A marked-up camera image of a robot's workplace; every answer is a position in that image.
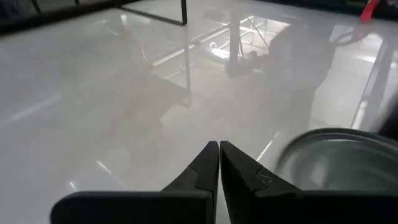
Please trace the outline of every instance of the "white glossy floor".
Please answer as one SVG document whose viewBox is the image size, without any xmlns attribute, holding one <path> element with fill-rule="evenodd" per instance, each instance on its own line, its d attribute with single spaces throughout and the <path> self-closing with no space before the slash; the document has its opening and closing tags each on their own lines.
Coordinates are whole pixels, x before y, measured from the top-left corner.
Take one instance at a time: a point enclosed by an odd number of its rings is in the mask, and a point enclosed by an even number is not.
<svg viewBox="0 0 398 224">
<path fill-rule="evenodd" d="M 128 7 L 180 16 L 176 0 Z M 188 0 L 186 27 L 110 9 L 2 37 L 2 222 L 48 223 L 76 190 L 160 190 L 209 140 L 273 169 L 309 129 L 370 129 L 398 86 L 397 34 L 396 22 Z"/>
</svg>

